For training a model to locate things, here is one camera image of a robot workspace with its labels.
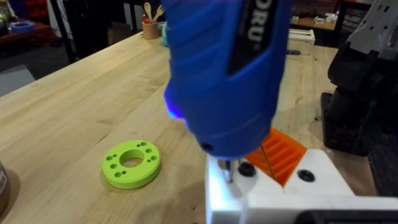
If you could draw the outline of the white orange left gripper right finger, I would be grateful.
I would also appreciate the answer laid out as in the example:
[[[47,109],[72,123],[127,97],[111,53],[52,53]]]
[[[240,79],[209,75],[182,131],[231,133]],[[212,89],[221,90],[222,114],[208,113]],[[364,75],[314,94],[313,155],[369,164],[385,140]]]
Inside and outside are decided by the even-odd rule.
[[[321,149],[307,149],[271,129],[261,146],[271,177],[287,194],[353,196],[354,192]]]

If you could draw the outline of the white orange left gripper left finger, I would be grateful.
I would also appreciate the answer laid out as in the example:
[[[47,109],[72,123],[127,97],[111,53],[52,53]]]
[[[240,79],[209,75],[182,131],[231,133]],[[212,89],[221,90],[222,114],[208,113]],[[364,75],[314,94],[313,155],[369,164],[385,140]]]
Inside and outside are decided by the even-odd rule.
[[[255,167],[254,175],[246,177],[238,171],[240,165],[250,164],[245,158],[232,160],[224,168],[224,161],[208,155],[205,171],[205,213],[207,223],[239,223],[247,208],[247,199],[253,196],[283,194],[284,191],[262,170]],[[231,174],[232,181],[227,182],[226,175]]]

